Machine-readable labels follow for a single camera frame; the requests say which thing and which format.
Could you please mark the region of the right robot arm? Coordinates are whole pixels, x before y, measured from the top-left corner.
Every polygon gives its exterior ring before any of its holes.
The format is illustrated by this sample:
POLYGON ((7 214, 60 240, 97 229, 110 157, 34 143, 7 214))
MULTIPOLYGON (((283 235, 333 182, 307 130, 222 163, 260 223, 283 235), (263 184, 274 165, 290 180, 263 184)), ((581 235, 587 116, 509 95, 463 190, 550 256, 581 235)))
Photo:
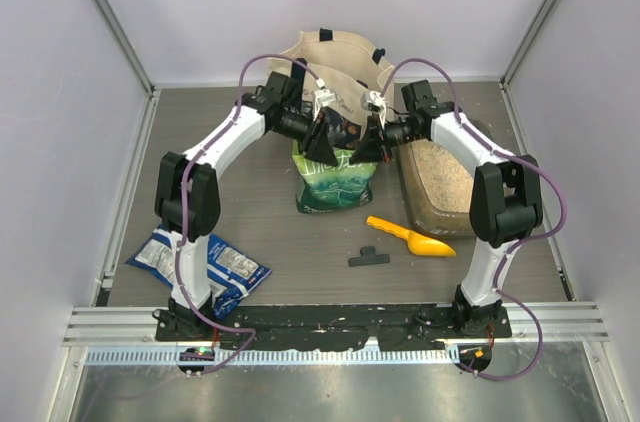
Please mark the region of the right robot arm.
POLYGON ((402 90, 407 114, 386 119, 383 95, 368 90, 366 130, 350 161, 381 162, 391 151, 429 140, 452 155, 473 178, 469 220, 476 236, 467 275, 457 286, 451 322, 462 336, 480 334, 499 317, 502 284, 524 239, 543 219, 540 176, 531 156, 517 158, 479 132, 455 101, 438 102, 428 81, 402 90))

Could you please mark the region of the grey litter box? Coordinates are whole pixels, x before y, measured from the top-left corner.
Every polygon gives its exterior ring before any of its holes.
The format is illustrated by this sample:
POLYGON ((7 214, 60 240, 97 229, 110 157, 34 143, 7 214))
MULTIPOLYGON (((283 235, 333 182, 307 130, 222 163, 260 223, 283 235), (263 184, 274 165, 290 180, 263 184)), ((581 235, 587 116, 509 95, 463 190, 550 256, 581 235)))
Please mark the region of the grey litter box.
POLYGON ((469 220, 472 175, 429 140, 403 145, 396 155, 412 227, 435 238, 473 238, 469 220))

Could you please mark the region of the beige canvas tote bag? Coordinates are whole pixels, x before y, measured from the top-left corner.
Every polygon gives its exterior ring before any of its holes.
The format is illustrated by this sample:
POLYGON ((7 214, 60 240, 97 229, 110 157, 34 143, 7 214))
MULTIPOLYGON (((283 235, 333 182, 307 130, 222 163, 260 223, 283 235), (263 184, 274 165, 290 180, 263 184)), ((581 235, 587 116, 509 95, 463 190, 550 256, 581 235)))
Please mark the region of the beige canvas tote bag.
POLYGON ((360 145, 372 115, 361 106, 366 90, 381 93, 388 110, 393 107, 393 95, 383 86, 394 66, 385 58, 386 51, 366 38, 344 31, 319 29, 302 32, 298 42, 285 50, 281 59, 272 58, 268 70, 298 80, 302 95, 293 109, 312 117, 313 91, 319 76, 325 87, 336 93, 336 102, 323 109, 328 120, 328 139, 336 149, 355 150, 360 145))

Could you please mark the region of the blue Doritos chip bag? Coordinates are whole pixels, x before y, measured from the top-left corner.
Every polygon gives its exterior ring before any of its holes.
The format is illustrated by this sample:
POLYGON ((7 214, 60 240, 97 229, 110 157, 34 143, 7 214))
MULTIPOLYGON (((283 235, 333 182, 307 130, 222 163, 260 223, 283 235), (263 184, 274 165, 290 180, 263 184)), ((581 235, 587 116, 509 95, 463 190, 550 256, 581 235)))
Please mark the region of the blue Doritos chip bag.
MULTIPOLYGON (((172 249, 180 239, 159 225, 148 240, 126 260, 126 264, 152 274, 169 288, 175 282, 172 249)), ((214 316, 225 318, 271 275, 271 270, 240 252, 216 234, 207 243, 207 276, 214 303, 214 316)))

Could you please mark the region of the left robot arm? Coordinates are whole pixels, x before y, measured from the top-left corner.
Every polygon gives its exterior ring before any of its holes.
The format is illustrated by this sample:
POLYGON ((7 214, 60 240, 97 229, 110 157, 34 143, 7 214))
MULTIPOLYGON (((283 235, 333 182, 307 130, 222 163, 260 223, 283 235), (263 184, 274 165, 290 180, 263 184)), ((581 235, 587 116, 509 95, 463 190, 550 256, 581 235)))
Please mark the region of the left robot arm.
POLYGON ((160 162, 155 212, 174 237, 173 284, 168 306, 158 309, 159 341, 200 341, 213 330, 214 296, 207 274, 208 238, 221 215, 219 180, 229 165, 268 132, 298 142, 312 160, 335 165, 324 109, 336 93, 315 79, 312 111, 294 108, 303 84, 273 72, 253 93, 240 92, 229 116, 205 139, 183 153, 166 153, 160 162))

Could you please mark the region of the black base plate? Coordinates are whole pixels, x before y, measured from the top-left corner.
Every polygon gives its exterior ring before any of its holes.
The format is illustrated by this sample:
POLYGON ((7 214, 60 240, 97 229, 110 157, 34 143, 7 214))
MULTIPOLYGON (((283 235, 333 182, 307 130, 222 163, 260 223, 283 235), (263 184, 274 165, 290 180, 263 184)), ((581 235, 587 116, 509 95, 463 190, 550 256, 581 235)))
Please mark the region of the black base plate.
POLYGON ((252 328, 250 350, 359 351, 370 338, 383 351, 442 348, 446 339, 512 336, 507 310, 461 324, 449 304, 239 306, 219 322, 252 328))

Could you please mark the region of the clean litter granules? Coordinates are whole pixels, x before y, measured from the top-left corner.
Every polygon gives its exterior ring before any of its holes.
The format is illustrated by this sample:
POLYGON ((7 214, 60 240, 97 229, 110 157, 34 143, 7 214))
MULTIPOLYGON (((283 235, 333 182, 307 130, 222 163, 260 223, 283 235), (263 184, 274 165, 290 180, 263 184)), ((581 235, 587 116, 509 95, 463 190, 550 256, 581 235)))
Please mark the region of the clean litter granules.
POLYGON ((473 178, 444 148, 428 140, 411 144, 419 181, 430 203, 444 212, 468 213, 473 178))

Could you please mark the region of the yellow plastic scoop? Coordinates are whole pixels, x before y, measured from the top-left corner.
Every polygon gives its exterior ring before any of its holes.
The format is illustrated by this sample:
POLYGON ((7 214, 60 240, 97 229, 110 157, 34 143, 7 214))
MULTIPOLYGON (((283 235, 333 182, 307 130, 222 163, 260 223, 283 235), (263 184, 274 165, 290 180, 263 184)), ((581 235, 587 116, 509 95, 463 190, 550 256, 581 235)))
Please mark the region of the yellow plastic scoop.
POLYGON ((385 219, 369 216, 366 224, 404 240, 408 250, 416 256, 454 257, 456 255, 456 251, 448 244, 385 219))

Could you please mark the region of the black bag clip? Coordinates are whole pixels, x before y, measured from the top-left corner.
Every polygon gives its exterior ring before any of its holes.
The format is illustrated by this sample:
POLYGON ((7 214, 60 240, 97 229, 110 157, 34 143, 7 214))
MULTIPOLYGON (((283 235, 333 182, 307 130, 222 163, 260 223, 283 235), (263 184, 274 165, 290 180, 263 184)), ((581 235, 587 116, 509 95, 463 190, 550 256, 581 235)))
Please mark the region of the black bag clip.
POLYGON ((390 263, 388 254, 378 253, 374 246, 365 246, 360 249, 360 255, 348 259, 349 267, 367 267, 390 263))

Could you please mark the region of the green cat litter bag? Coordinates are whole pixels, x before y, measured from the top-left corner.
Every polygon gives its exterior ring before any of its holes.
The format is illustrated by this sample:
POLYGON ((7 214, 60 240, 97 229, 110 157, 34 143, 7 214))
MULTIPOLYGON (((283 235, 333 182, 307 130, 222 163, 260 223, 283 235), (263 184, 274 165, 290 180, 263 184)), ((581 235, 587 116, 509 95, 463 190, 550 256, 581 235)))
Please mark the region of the green cat litter bag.
POLYGON ((311 161, 293 144, 292 160, 299 173, 295 195, 297 210, 302 214, 348 210, 373 200, 370 181, 377 163, 351 164, 353 151, 335 149, 336 167, 311 161))

